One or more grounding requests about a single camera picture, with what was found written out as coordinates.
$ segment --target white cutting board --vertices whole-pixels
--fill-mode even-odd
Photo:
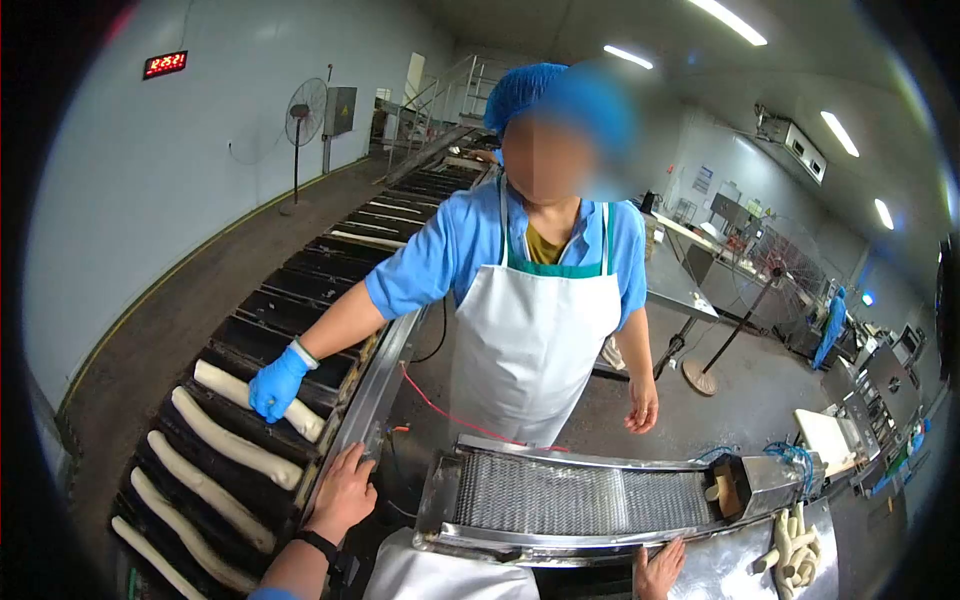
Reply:
[[[853,467],[856,455],[847,447],[840,419],[802,408],[793,411],[793,417],[804,434],[807,449],[815,450],[820,460],[827,463],[827,477]]]

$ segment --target ceiling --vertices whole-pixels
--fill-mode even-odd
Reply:
[[[655,65],[639,77],[658,78],[736,129],[754,129],[757,102],[792,118],[828,161],[823,187],[803,185],[932,302],[937,241],[949,227],[940,158],[909,99],[910,78],[853,3],[725,0],[766,37],[755,47],[683,0],[415,1],[458,44],[573,63],[600,58],[609,43]],[[821,110],[837,115],[859,158]],[[874,198],[887,203],[895,230],[880,222]]]

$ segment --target blue nitrile glove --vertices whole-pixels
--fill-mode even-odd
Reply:
[[[300,381],[317,361],[294,340],[274,362],[261,369],[250,382],[250,406],[268,423],[283,418],[294,401]]]

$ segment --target ceiling light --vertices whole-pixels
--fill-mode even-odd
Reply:
[[[825,110],[820,111],[820,116],[824,117],[827,125],[830,125],[833,134],[836,135],[840,143],[843,144],[844,150],[854,156],[860,156],[860,153],[856,150],[856,146],[853,145],[853,140],[847,135],[847,131],[840,125],[840,121],[837,120],[836,116],[834,116],[832,112],[826,112]]]
[[[888,229],[894,228],[894,220],[890,218],[890,211],[887,210],[887,205],[883,203],[883,200],[874,198],[874,204],[876,204],[876,212],[880,213],[880,221],[883,222],[883,225]]]
[[[758,34],[756,29],[744,23],[743,19],[728,11],[716,0],[690,0],[690,2],[723,21],[724,25],[746,37],[747,41],[754,46],[765,46],[767,44],[767,40]]]
[[[624,52],[623,50],[620,50],[619,48],[617,48],[617,47],[615,47],[615,46],[607,45],[607,46],[604,46],[603,49],[606,50],[607,52],[611,53],[611,54],[614,55],[615,57],[620,57],[620,58],[622,58],[622,59],[624,59],[624,60],[629,60],[630,62],[635,62],[636,64],[639,64],[640,66],[642,66],[642,67],[644,67],[644,68],[648,68],[648,69],[654,68],[654,65],[653,65],[652,62],[650,62],[650,61],[648,61],[648,60],[644,60],[644,59],[642,59],[642,58],[640,58],[640,57],[635,57],[634,55],[630,54],[629,52]]]

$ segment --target yellow floor line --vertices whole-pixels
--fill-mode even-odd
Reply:
[[[362,157],[362,158],[360,158],[360,159],[358,159],[358,160],[353,161],[353,162],[350,163],[350,164],[346,164],[346,165],[344,165],[344,166],[342,166],[342,167],[339,167],[339,168],[337,168],[337,169],[334,169],[333,171],[330,171],[329,173],[327,173],[327,174],[325,174],[325,175],[318,175],[317,177],[313,178],[312,180],[309,180],[309,181],[307,181],[306,183],[304,183],[303,185],[301,185],[301,186],[300,186],[300,191],[303,191],[304,189],[306,189],[307,187],[313,185],[313,184],[316,183],[317,181],[320,181],[320,180],[323,180],[323,179],[326,179],[326,178],[330,177],[330,176],[333,175],[334,173],[339,173],[339,172],[341,172],[341,171],[346,171],[347,169],[349,169],[349,168],[351,168],[351,167],[355,167],[355,166],[359,165],[359,164],[362,163],[362,162],[366,162],[367,160],[370,160],[370,158],[369,158],[368,156],[364,156],[364,157]],[[86,359],[84,360],[84,364],[83,364],[83,365],[81,366],[81,368],[80,368],[80,372],[77,374],[76,377],[74,377],[73,381],[70,382],[70,387],[69,387],[69,389],[67,389],[66,396],[63,398],[63,402],[60,404],[60,408],[57,409],[57,419],[58,419],[58,420],[59,420],[59,419],[62,419],[64,413],[66,412],[67,406],[70,404],[70,400],[72,400],[72,399],[73,399],[73,395],[76,394],[77,388],[80,387],[80,382],[83,381],[84,376],[86,375],[87,370],[89,370],[89,368],[90,368],[90,365],[93,363],[94,360],[96,360],[97,356],[100,354],[100,351],[104,348],[104,346],[107,345],[107,342],[110,341],[110,338],[112,338],[113,335],[117,332],[117,330],[118,330],[120,327],[122,327],[124,323],[127,322],[127,319],[130,318],[130,315],[133,314],[133,311],[135,311],[135,310],[136,310],[137,308],[139,308],[145,301],[147,301],[147,299],[148,299],[150,296],[152,296],[152,295],[154,294],[154,292],[155,292],[157,289],[159,289],[159,287],[160,287],[161,285],[163,285],[164,283],[166,283],[166,281],[167,281],[170,277],[174,276],[174,275],[177,273],[177,271],[179,271],[180,269],[182,269],[187,263],[189,263],[191,260],[193,260],[193,258],[194,258],[195,256],[197,256],[197,254],[199,254],[200,252],[203,252],[204,250],[206,250],[207,248],[209,248],[211,244],[213,244],[214,242],[216,242],[217,240],[219,240],[220,238],[222,238],[224,235],[227,235],[228,233],[230,233],[230,232],[233,231],[234,229],[240,227],[241,225],[243,225],[244,223],[246,223],[247,221],[249,221],[252,217],[255,217],[256,215],[260,214],[261,212],[263,212],[263,211],[266,210],[267,208],[269,208],[269,207],[271,207],[271,206],[279,203],[280,201],[282,201],[282,200],[284,200],[284,199],[286,199],[286,198],[289,198],[290,196],[293,195],[293,193],[294,193],[294,190],[293,190],[293,189],[290,189],[289,191],[286,191],[286,192],[284,192],[283,194],[280,194],[280,195],[277,196],[276,198],[273,198],[272,200],[270,200],[270,201],[268,201],[268,202],[266,202],[266,203],[264,203],[264,204],[261,204],[260,206],[258,206],[258,207],[255,208],[254,210],[251,210],[250,212],[248,212],[248,213],[245,214],[244,216],[240,217],[239,219],[237,219],[236,221],[234,221],[234,222],[231,223],[230,225],[226,226],[225,228],[221,229],[221,230],[218,231],[217,233],[214,233],[212,237],[210,237],[210,238],[207,239],[205,242],[203,242],[200,246],[198,246],[196,249],[194,249],[190,254],[188,254],[187,256],[185,256],[184,258],[182,258],[182,259],[180,260],[180,262],[178,262],[176,265],[174,265],[169,271],[167,271],[163,276],[161,276],[160,279],[158,279],[157,281],[155,281],[155,282],[153,283],[153,285],[151,285],[149,288],[147,288],[147,290],[146,290],[143,294],[141,294],[140,297],[137,298],[136,301],[135,301],[133,304],[131,304],[131,305],[127,308],[127,310],[125,310],[125,311],[123,312],[122,315],[120,315],[120,318],[117,319],[115,322],[113,322],[113,325],[110,327],[110,329],[107,330],[107,333],[104,334],[104,337],[100,338],[100,341],[97,342],[97,345],[96,345],[95,347],[93,347],[93,350],[86,356]]]

